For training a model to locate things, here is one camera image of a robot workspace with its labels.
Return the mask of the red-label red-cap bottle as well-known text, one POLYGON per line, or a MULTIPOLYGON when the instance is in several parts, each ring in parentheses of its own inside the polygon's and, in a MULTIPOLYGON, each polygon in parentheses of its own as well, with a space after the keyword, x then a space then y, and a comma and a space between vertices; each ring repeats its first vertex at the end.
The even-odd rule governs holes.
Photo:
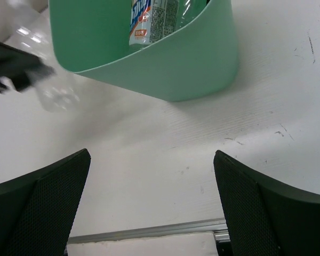
POLYGON ((206 7, 207 0, 184 0, 179 1, 176 30, 193 21, 206 7))

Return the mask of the blue-label clear bottle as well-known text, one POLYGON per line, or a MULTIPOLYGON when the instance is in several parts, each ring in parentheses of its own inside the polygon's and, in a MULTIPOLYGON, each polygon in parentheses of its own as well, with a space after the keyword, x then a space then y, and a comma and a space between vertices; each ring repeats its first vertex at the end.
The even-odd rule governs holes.
POLYGON ((129 46, 147 47, 172 34, 176 28, 179 1, 136 0, 131 2, 129 46))

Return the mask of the clear crushed plastic bottle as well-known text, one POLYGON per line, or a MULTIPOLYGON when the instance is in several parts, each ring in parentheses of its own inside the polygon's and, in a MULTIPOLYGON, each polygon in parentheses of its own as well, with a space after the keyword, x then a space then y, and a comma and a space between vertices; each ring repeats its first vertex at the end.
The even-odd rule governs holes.
POLYGON ((73 74, 64 70, 56 60, 50 28, 16 25, 13 38, 18 49, 37 56, 42 63, 28 70, 27 76, 43 108, 50 112, 74 109, 79 103, 77 83, 73 74))

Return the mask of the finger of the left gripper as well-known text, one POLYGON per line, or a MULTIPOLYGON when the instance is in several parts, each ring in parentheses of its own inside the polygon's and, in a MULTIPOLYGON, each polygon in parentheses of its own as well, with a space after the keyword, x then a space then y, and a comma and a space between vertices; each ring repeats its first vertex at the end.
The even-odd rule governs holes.
MULTIPOLYGON (((22 92, 52 75, 54 68, 45 65, 38 56, 0 42, 0 79, 10 79, 16 91, 22 92)), ((0 81, 0 93, 8 89, 0 81)))

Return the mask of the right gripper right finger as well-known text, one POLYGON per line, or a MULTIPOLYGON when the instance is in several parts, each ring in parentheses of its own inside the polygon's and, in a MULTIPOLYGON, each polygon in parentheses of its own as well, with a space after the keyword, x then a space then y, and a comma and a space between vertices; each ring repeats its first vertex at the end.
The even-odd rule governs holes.
POLYGON ((320 195, 218 150, 215 179, 234 255, 320 255, 320 195))

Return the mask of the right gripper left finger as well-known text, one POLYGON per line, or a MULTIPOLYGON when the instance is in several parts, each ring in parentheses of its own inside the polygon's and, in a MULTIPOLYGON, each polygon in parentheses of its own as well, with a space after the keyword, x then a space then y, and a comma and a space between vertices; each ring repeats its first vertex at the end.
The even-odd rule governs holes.
POLYGON ((63 255, 89 173, 82 149, 0 183, 0 255, 63 255))

